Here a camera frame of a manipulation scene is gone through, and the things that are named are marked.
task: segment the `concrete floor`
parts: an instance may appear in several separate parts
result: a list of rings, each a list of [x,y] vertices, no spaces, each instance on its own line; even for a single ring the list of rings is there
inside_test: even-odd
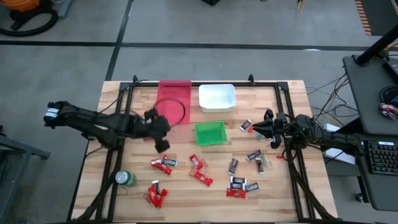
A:
[[[0,35],[0,40],[115,42],[128,1],[74,1],[68,17],[48,32],[24,38]],[[296,3],[222,0],[210,7],[200,0],[135,0],[123,42],[364,47],[378,39],[364,33],[354,0],[306,0],[300,13]],[[6,12],[0,7],[1,27],[11,23]],[[45,19],[40,16],[27,27]],[[31,160],[10,223],[21,218],[33,224],[66,219],[87,141],[70,128],[43,127],[42,117],[49,101],[68,100],[95,109],[113,51],[0,45],[0,124],[10,138],[52,152],[47,161]],[[112,80],[131,80],[133,75],[148,80],[242,80],[252,73],[257,80],[305,80],[308,86],[322,86],[344,74],[344,56],[359,53],[122,47]],[[323,90],[332,92],[333,86]],[[340,96],[354,105],[349,86]],[[309,98],[312,106],[321,107],[328,95]],[[330,177],[339,217],[395,223],[398,213],[377,212],[353,200],[359,192],[355,180]]]

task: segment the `wooden table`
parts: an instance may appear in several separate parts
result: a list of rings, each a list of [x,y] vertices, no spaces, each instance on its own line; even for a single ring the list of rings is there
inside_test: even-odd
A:
[[[288,81],[295,115],[311,116],[307,93],[303,81]],[[99,99],[98,111],[117,98],[120,82],[105,82]],[[155,103],[157,87],[135,87],[131,109],[139,114]],[[268,140],[256,140],[256,134],[239,130],[246,119],[262,121],[266,109],[277,111],[275,91],[270,87],[236,87],[236,107],[230,113],[202,113],[198,102],[198,88],[192,88],[190,124],[173,128],[167,139],[171,148],[167,155],[179,161],[172,168],[172,175],[165,175],[150,166],[150,160],[158,157],[154,143],[142,139],[126,139],[122,169],[137,176],[137,185],[127,190],[118,188],[114,222],[273,222],[296,221],[287,162],[277,159],[284,146],[271,149]],[[105,113],[112,113],[110,107]],[[194,125],[223,120],[228,141],[225,144],[200,147],[195,142]],[[88,152],[98,148],[91,142]],[[245,160],[246,154],[261,149],[272,162],[272,169],[258,174],[256,165]],[[209,163],[205,174],[214,179],[207,187],[190,177],[189,157],[196,154]],[[337,217],[328,176],[322,154],[308,147],[303,150],[310,187],[323,206]],[[72,218],[83,213],[98,193],[103,176],[106,150],[90,155],[81,174],[80,185],[73,208]],[[226,197],[229,181],[227,174],[232,158],[239,161],[236,177],[246,177],[249,183],[258,182],[260,190],[247,194],[248,199]],[[161,209],[149,205],[142,197],[153,180],[160,180],[160,189],[169,190]],[[304,214],[307,217],[305,198],[300,191]],[[105,203],[103,216],[108,211]]]

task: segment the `green bin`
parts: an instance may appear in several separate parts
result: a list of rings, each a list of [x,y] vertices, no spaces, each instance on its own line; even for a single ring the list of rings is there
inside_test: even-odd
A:
[[[224,121],[214,121],[195,125],[198,146],[221,144],[226,142]]]

